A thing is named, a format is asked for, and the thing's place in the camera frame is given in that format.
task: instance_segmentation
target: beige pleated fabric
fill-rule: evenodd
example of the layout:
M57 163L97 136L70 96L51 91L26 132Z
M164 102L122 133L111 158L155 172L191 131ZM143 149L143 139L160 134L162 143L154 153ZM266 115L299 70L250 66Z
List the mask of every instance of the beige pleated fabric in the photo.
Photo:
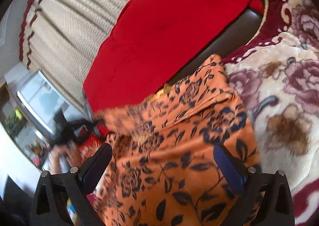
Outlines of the beige pleated fabric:
M83 110L82 84L129 0L29 0L20 60Z

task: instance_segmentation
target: orange floral fabric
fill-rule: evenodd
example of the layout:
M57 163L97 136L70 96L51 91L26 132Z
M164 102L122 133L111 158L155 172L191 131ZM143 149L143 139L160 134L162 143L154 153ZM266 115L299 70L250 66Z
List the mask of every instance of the orange floral fabric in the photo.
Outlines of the orange floral fabric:
M102 112L113 157L94 207L106 225L220 225L227 216L237 196L214 161L214 144L246 166L258 167L259 157L219 62L210 56L157 100Z

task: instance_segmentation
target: white wall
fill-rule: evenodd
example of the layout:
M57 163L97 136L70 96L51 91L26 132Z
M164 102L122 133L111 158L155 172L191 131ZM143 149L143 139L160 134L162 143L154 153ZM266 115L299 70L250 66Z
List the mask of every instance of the white wall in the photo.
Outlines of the white wall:
M7 20L4 15L1 21L0 77L19 62L19 33L27 2L28 0L13 0L6 13Z
M8 10L7 23L0 31L0 78L19 62L19 33L28 0L13 0ZM9 175L26 193L33 195L40 172L20 152L0 124L0 195Z

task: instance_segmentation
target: red blanket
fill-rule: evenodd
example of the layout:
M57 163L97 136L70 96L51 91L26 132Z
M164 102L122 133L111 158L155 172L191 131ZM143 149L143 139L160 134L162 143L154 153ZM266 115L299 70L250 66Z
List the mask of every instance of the red blanket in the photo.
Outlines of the red blanket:
M155 93L249 2L130 0L84 82L92 110L135 104Z

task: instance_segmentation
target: metal bolt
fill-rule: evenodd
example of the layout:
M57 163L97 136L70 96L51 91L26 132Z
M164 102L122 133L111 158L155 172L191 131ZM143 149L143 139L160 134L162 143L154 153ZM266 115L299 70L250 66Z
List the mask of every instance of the metal bolt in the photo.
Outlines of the metal bolt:
M78 172L79 171L79 168L78 167L72 167L72 168L70 168L70 172L72 173L72 174L75 174L76 172Z
M256 169L254 167L249 167L248 172L254 174L256 173Z
M43 171L42 173L41 173L41 177L43 177L43 178L45 178L47 175L49 175L49 171Z
M280 170L278 170L278 174L281 175L281 176L284 176L284 175L285 175L285 172L280 169Z

